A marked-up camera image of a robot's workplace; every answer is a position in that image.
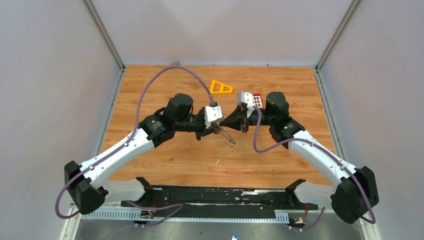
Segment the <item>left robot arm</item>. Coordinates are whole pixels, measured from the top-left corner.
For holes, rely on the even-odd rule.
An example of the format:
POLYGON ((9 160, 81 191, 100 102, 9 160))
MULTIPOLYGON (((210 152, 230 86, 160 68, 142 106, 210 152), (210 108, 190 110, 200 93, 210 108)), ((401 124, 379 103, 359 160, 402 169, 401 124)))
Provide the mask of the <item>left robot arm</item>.
POLYGON ((90 214, 110 202, 135 201, 142 207, 149 206, 153 193, 142 177, 130 181, 109 178, 135 158, 171 140, 176 132, 195 133, 197 140, 218 134, 218 123, 224 119, 222 108, 214 102, 194 114, 193 103, 189 95, 178 93, 167 106, 146 116, 130 134, 103 153, 80 164, 68 162, 64 166, 65 190, 79 213, 90 214))

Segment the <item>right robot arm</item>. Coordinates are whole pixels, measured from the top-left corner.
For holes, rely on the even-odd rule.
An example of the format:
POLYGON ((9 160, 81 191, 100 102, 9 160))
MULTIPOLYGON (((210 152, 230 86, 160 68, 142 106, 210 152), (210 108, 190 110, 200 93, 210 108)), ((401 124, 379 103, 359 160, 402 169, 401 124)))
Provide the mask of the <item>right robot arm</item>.
POLYGON ((367 166, 358 168, 319 143, 290 116, 290 105, 281 91, 270 92, 261 107, 258 102, 256 95, 239 92, 236 109, 220 125, 243 133, 255 126, 255 152, 262 154, 282 146, 309 162, 331 184, 301 180, 285 195, 286 204, 292 209, 314 204, 333 210, 348 224, 359 219, 375 224, 373 207, 379 203, 379 194, 374 172, 367 166))

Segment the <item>red toy window block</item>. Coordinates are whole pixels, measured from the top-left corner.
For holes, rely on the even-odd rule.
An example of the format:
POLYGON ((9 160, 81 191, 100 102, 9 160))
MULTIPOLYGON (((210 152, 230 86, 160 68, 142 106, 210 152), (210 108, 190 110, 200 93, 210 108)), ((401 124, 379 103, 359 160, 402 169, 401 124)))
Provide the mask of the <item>red toy window block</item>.
POLYGON ((252 98, 253 98, 254 106, 256 106, 257 108, 259 108, 261 110, 264 109, 264 103, 263 103, 262 97, 259 93, 253 94, 252 98))

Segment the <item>yellow triangular toy frame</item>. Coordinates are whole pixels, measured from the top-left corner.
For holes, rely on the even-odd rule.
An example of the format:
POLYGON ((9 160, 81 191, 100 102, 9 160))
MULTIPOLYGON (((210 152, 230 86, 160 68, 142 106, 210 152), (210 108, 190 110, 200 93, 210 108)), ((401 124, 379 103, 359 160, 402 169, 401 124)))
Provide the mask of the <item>yellow triangular toy frame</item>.
POLYGON ((234 88, 220 81, 212 80, 209 86, 209 91, 213 95, 232 94, 234 92, 234 88))

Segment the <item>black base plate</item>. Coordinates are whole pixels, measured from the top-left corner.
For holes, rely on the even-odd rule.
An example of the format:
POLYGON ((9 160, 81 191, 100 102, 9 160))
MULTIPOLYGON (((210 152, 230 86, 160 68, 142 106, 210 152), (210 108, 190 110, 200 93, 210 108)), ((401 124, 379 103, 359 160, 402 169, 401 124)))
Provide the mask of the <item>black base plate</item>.
POLYGON ((274 219, 276 211, 318 210, 285 189, 174 185, 154 185, 135 204, 157 208, 154 217, 189 219, 274 219))

